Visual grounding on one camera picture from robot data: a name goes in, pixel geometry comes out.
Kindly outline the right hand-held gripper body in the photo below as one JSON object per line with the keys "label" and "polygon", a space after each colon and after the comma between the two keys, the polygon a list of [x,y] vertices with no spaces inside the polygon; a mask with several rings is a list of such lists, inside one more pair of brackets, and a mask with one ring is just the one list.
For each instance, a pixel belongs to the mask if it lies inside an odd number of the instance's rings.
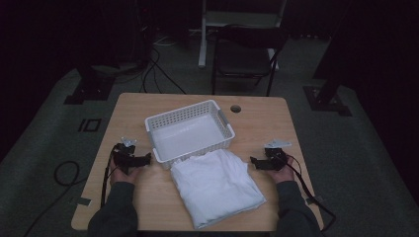
{"label": "right hand-held gripper body", "polygon": [[283,148],[291,145],[290,142],[280,139],[273,139],[264,145],[265,155],[271,162],[273,170],[280,171],[288,164],[288,155]]}

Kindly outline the white cloth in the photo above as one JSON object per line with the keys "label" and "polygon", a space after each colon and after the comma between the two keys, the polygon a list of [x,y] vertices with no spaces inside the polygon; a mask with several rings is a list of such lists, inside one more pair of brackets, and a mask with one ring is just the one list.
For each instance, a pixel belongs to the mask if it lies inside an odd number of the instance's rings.
{"label": "white cloth", "polygon": [[248,165],[226,149],[192,156],[170,171],[195,229],[266,202],[248,173]]}

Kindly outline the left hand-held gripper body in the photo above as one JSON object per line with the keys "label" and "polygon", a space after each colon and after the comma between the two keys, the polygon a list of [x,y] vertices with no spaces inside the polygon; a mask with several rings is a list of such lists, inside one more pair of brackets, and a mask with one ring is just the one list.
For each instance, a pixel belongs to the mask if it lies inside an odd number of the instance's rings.
{"label": "left hand-held gripper body", "polygon": [[112,157],[115,165],[125,174],[128,174],[129,168],[133,167],[135,164],[135,144],[136,139],[127,139],[122,137],[121,141],[112,149]]}

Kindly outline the black stand base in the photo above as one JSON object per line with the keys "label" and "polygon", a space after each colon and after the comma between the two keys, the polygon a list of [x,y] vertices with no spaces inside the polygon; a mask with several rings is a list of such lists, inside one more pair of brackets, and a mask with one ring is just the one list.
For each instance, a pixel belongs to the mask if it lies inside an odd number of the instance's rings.
{"label": "black stand base", "polygon": [[116,78],[92,66],[76,68],[80,81],[72,95],[66,97],[65,105],[82,105],[85,101],[107,101]]}
{"label": "black stand base", "polygon": [[303,91],[313,111],[335,112],[341,117],[350,117],[352,115],[349,108],[342,103],[337,94],[332,94],[323,88],[314,86],[304,86]]}

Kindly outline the black folding chair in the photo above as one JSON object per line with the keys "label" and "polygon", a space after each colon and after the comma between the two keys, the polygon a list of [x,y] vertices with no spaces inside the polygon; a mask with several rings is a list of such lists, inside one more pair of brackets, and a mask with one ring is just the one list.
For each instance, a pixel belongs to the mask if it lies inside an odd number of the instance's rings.
{"label": "black folding chair", "polygon": [[269,77],[266,96],[270,96],[278,56],[289,38],[283,27],[226,25],[215,35],[211,70],[211,92],[216,78],[251,78],[256,85]]}

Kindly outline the person's right hand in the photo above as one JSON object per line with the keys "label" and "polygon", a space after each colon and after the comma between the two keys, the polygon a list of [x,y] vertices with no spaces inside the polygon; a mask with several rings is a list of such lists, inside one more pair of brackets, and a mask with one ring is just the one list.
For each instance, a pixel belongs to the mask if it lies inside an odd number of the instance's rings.
{"label": "person's right hand", "polygon": [[293,174],[293,158],[288,155],[288,164],[280,171],[267,171],[267,174],[273,179],[276,184],[294,180]]}

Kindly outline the white perforated plastic basket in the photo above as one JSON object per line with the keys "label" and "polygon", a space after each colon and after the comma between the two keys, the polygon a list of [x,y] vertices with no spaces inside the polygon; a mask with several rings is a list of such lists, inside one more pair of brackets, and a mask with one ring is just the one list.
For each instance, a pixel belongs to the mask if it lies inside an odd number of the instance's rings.
{"label": "white perforated plastic basket", "polygon": [[228,148],[235,132],[214,100],[207,100],[145,119],[157,162],[163,169],[191,156]]}

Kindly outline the person's left hand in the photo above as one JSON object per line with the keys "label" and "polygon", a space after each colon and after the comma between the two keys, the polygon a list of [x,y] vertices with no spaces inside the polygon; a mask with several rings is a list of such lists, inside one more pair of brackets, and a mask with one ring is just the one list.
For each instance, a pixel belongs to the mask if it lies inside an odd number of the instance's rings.
{"label": "person's left hand", "polygon": [[127,175],[115,164],[114,161],[111,161],[110,168],[112,171],[110,176],[111,185],[114,185],[115,183],[130,183],[134,185],[139,173],[141,172],[141,167],[132,168],[130,173]]}

